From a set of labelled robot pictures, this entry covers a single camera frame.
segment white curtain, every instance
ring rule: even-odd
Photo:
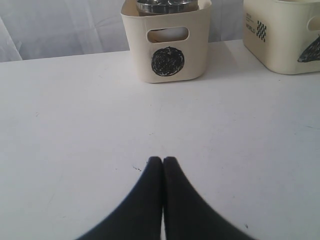
[[[128,50],[124,0],[0,0],[0,62]],[[243,0],[212,0],[211,42],[242,37]]]

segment black pointed object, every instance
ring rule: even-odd
[[[78,240],[159,240],[163,209],[163,164],[151,157],[124,201]]]
[[[299,63],[320,61],[320,36],[303,51],[298,59]]]
[[[174,157],[163,161],[167,240],[253,240],[215,212],[196,192]]]

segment beige plastic bin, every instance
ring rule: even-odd
[[[199,10],[191,12],[139,16],[136,0],[125,1],[121,15],[140,79],[148,83],[183,81],[205,72],[211,1],[199,0],[198,5]],[[181,32],[180,27],[186,29],[183,40],[170,38],[170,30]],[[163,29],[168,30],[169,35],[160,37],[160,42],[148,38]]]
[[[271,71],[320,71],[320,0],[244,0],[244,45]]]

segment black drawing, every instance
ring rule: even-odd
[[[258,27],[256,30],[256,36],[263,42],[266,42],[267,26],[264,25],[262,22],[258,21]]]
[[[320,36],[307,47],[298,59],[299,63],[320,61]]]
[[[151,62],[152,70],[161,77],[177,74],[184,65],[185,56],[182,51],[170,46],[157,50]]]

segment white table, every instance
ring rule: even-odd
[[[257,239],[320,239],[320,74],[270,72],[240,40],[209,59],[165,84],[139,81],[129,52],[1,63],[0,239],[75,239],[149,156],[176,156]]]

